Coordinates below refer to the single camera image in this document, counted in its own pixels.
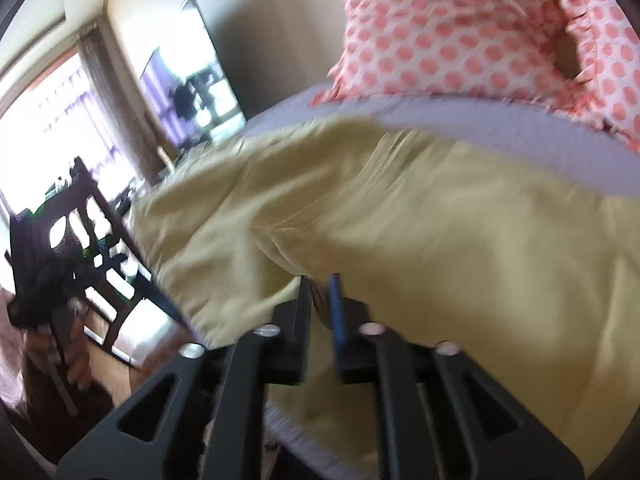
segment window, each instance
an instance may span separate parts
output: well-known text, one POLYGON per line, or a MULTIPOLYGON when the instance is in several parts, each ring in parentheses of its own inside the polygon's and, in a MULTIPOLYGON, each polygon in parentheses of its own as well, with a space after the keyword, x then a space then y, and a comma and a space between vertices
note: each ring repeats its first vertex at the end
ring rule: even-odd
POLYGON ((0 190, 14 212, 36 210, 54 184, 69 178, 76 156, 107 200, 136 176, 114 144, 78 54, 67 57, 0 118, 0 190))

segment curtain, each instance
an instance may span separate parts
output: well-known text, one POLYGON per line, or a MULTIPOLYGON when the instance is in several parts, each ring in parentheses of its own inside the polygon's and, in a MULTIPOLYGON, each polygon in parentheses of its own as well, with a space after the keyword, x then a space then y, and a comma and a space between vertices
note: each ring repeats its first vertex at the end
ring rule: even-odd
POLYGON ((111 123, 117 148, 146 181, 157 183, 158 172, 164 168, 158 146, 171 157, 175 150, 145 117, 148 108, 105 17, 79 33, 78 52, 98 95, 98 105, 111 123))
POLYGON ((77 55, 21 95, 0 119, 0 221, 11 210, 36 209, 59 177, 68 178, 76 156, 107 200, 136 176, 77 55))

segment black metal bracket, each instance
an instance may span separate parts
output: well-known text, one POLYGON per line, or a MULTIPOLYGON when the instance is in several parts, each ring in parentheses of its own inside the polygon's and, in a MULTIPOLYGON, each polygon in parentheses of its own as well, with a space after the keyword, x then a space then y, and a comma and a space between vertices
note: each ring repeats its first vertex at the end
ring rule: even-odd
POLYGON ((310 305, 303 277, 296 300, 278 305, 269 324, 235 344, 183 346, 63 457, 56 478, 259 479, 264 388, 303 379, 310 305))
POLYGON ((344 298, 328 298, 335 367, 345 383, 373 383, 382 480, 584 480, 577 457, 456 344, 405 342, 344 298))

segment yellow blanket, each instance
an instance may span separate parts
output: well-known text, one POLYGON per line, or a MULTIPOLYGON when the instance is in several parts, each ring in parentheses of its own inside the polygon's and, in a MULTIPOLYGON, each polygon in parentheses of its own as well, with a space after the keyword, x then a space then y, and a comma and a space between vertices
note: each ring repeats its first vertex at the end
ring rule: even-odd
MULTIPOLYGON (((640 404, 640 204, 464 142, 369 120, 214 148, 140 199, 133 232, 214 346, 269 319, 296 274, 412 342, 459 343, 580 457, 600 464, 640 404)), ((308 378, 271 400, 375 471, 368 386, 342 386, 312 323, 308 378)))

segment pillow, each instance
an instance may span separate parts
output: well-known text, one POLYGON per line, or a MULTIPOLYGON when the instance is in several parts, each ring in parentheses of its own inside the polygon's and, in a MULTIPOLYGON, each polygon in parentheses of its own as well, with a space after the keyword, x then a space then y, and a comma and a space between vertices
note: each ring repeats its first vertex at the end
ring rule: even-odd
POLYGON ((572 106, 553 63, 565 26, 555 0, 344 1, 344 53, 316 103, 426 92, 572 106))
POLYGON ((575 110, 640 152, 640 40, 615 0, 560 0, 585 92, 575 110))

